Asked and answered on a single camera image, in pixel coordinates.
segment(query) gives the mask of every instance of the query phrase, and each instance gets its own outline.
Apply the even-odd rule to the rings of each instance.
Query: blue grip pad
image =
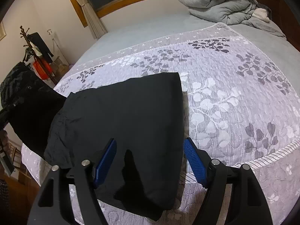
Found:
[[[199,184],[202,184],[203,186],[206,186],[207,184],[206,168],[203,165],[199,155],[197,154],[197,147],[189,139],[185,139],[183,143],[183,150],[193,170],[197,182]]]
[[[104,180],[108,174],[109,168],[115,158],[117,153],[117,142],[113,139],[103,155],[103,158],[99,162],[95,170],[95,178],[93,185],[98,188],[99,185],[104,183]]]

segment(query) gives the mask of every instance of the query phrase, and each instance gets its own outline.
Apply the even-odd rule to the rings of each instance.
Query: curtain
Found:
[[[98,18],[97,14],[95,13],[93,7],[88,2],[88,0],[76,0],[76,1],[82,7],[83,14],[88,23],[93,38],[99,39],[101,36],[107,33],[105,26]]]

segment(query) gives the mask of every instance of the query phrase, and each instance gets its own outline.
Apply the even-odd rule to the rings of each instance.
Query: wooden coat stand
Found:
[[[21,38],[24,37],[25,41],[27,42],[27,45],[25,45],[25,46],[28,46],[28,47],[31,49],[31,52],[32,52],[32,54],[33,54],[33,56],[34,56],[34,59],[40,64],[40,66],[41,66],[42,69],[45,71],[45,73],[48,75],[48,77],[52,80],[52,82],[53,82],[55,85],[57,85],[58,81],[54,78],[54,76],[53,76],[54,73],[50,73],[50,72],[47,70],[47,68],[46,68],[46,67],[43,65],[43,63],[42,63],[42,60],[36,55],[35,51],[32,49],[32,45],[31,45],[29,39],[27,38],[27,32],[28,32],[29,28],[28,28],[28,30],[25,32],[24,29],[23,29],[23,27],[22,27],[22,25],[21,25],[21,26],[20,26],[20,29],[21,29],[20,35],[22,35]]]

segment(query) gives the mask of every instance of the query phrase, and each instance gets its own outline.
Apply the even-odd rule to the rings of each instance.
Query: metal screw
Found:
[[[220,164],[220,161],[218,159],[212,159],[211,163],[215,166]]]
[[[59,166],[58,166],[58,165],[54,165],[54,166],[51,168],[52,171],[57,171],[58,169],[59,169]]]
[[[244,168],[245,170],[249,170],[249,169],[250,169],[250,166],[249,166],[248,164],[244,164],[244,165],[243,165],[243,168]]]
[[[82,162],[81,162],[81,165],[82,166],[87,166],[87,165],[89,165],[91,162],[89,161],[89,160],[83,160]]]

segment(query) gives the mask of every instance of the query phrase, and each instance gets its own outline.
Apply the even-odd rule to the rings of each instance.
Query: hanging clothes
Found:
[[[33,44],[32,42],[30,42],[31,46],[32,46],[32,49],[33,51],[35,52],[35,54],[41,58],[43,56],[43,54],[39,51],[39,49],[36,47],[35,44]]]
[[[48,46],[45,44],[45,42],[43,41],[43,39],[41,38],[39,33],[35,32],[33,34],[27,35],[27,38],[38,47],[40,52],[43,54],[43,57],[45,58],[45,60],[48,63],[51,63],[52,62],[51,57],[53,57],[54,55],[52,54],[52,52],[50,51]]]

